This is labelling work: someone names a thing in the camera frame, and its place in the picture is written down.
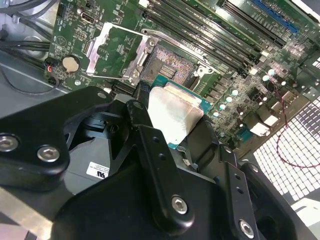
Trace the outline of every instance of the silver screw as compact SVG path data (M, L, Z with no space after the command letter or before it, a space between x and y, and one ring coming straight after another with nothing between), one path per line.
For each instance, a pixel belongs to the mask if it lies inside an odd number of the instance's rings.
M253 171L255 171L256 173L259 172L259 169L258 169L255 165L250 164L250 167L251 167L251 169L252 169Z
M106 99L107 96L105 94L103 94L102 92L98 92L98 97L102 98L102 99Z
M178 196L173 197L171 203L172 203L173 209L176 210L178 214L183 215L187 213L188 206L181 197L178 197Z
M133 103L133 105L134 105L137 109L143 109L143 108L144 108L144 106L142 106L141 103L138 102L138 101L135 101L135 102Z
M11 152L19 145L14 136L0 136L0 152Z
M249 238L253 239L255 237L254 230L245 220L240 219L239 226L241 231Z
M137 70L134 70L132 77L137 79L140 76L139 72Z
M43 146L36 153L37 157L47 163L53 163L60 157L60 152L53 146Z
M150 41L149 41L149 45L150 45L151 47L154 47L154 46L156 45L155 40L150 39Z

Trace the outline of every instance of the cable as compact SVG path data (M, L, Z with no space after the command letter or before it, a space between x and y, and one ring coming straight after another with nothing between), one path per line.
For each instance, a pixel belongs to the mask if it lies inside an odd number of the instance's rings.
M33 30L35 30L38 34L40 34L45 39L51 40L51 35L48 32L46 32L45 30L43 30L41 27L39 27L37 24L32 22L31 20L20 18L20 23L28 26L29 28L32 28Z
M5 74L5 71L3 70L1 64L0 64L0 73L1 75L3 76L4 80L9 84L9 86L16 92L18 93L21 93L21 94L25 94L25 95L31 95L31 96L40 96L40 95L46 95L46 94L49 94L51 92L53 92L60 84L60 81L57 77L56 74L54 74L53 72L51 72L50 74L52 75L52 77L54 77L55 79L55 85L53 88L51 88L50 90L48 91L42 91L42 92L29 92L29 91L24 91L24 90L21 90L17 87L15 87L10 81L9 79L7 78L7 75Z
M15 13L15 15L19 18L24 18L24 19L37 19L37 18L41 17L43 14L45 14L57 1L58 0L52 0L42 10L40 10L37 13L32 14L32 15L26 16L20 12Z
M289 124L288 124L288 118L287 118L287 114L286 114L286 104L285 104L285 101L283 99L283 97L280 95L280 93L278 92L278 90L276 89L276 87L274 87L274 92L277 94L277 96L281 99L281 104L282 104L282 113L283 113L283 117L284 117L284 122L285 122L285 125L284 125L284 128L283 130L280 132L279 136L278 136L278 139L276 141L276 153L277 155L279 156L280 160L285 163L285 164L288 164L290 165L291 167L297 167L297 168L300 168L300 169L314 169L316 167L319 167L320 166L320 163L316 164L316 165L310 165L310 166L301 166L301 165L297 165L297 164L294 164L294 163L291 163L289 162L288 160L286 160L285 158L283 158L280 154L280 139L282 138L283 134L290 128L289 127Z
M28 0L26 2L11 5L8 7L0 8L0 14L12 14L17 12L22 12L25 10L33 9L41 4L43 4L46 0Z
M21 51L16 51L16 50L13 50L13 49L10 49L10 48L3 48L3 49L0 49L2 52L5 52L19 60L22 60L24 62L27 62L28 64L36 67L36 68L39 68L41 70L44 70L45 67L44 67L44 64L42 61L32 57L32 56L29 56Z
M0 48L17 46L50 47L50 42L44 41L0 41L0 43Z
M27 50L27 51L36 51L36 52L49 52L49 47L45 46L0 46L0 49L19 49L19 50Z

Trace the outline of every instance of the green circuit board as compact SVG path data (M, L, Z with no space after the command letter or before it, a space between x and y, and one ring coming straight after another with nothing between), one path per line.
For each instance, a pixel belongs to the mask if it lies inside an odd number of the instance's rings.
M94 21L85 19L83 13L93 16ZM94 75L99 77L92 77L86 73L90 62L87 52L106 22L133 32L110 30L97 51ZM243 118L260 107L250 98L253 89L274 100L262 81L266 71L272 68L288 83L295 81L298 67L318 51L320 38L319 24L290 0L61 0L49 51L59 62L53 71L71 91L87 86L110 88L117 82L134 88L132 82L121 78L137 56L142 41L137 33L142 29L171 36L203 54L215 69L192 90L212 103L209 116L222 133L220 140L226 143L230 139L246 141L252 135L237 125L236 109L243 109ZM158 44L185 63L199 64L193 55L165 40ZM66 71L61 64L66 56L77 58L77 71ZM299 95L292 85L285 88ZM228 102L226 97L233 89L239 93ZM226 105L223 110L219 109L221 103ZM219 117L213 116L214 111L219 111Z

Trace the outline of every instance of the motherboard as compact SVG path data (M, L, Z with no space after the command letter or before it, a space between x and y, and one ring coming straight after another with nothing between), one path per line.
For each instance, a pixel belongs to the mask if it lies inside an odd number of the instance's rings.
M319 20L290 0L61 0L46 64L71 91L132 94L164 76L210 103L236 148L317 86L319 40Z

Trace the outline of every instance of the red wire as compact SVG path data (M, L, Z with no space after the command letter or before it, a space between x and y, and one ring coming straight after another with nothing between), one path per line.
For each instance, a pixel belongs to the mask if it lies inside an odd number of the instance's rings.
M288 164L292 167L297 167L297 168L300 168L300 169L313 169L313 168L316 168L316 167L319 167L320 166L320 163L316 164L316 165L311 165L311 166L300 166L300 165L297 165L297 164L294 164L294 163L291 163L289 162L288 160L284 159L281 154L280 154L280 146L279 146L279 143L280 143L280 139L281 137L283 136L283 134L290 128L289 125L288 125L288 119L287 119L287 114L286 114L286 106L285 106L285 101L284 99L282 98L282 96L279 94L279 92L277 90L275 90L275 93L279 96L279 98L281 99L281 104L282 104L282 112L283 112L283 116L284 116L284 121L285 121L285 126L283 128L283 130L280 132L280 135L278 136L278 140L276 141L276 153L278 154L280 160L285 163L285 164Z

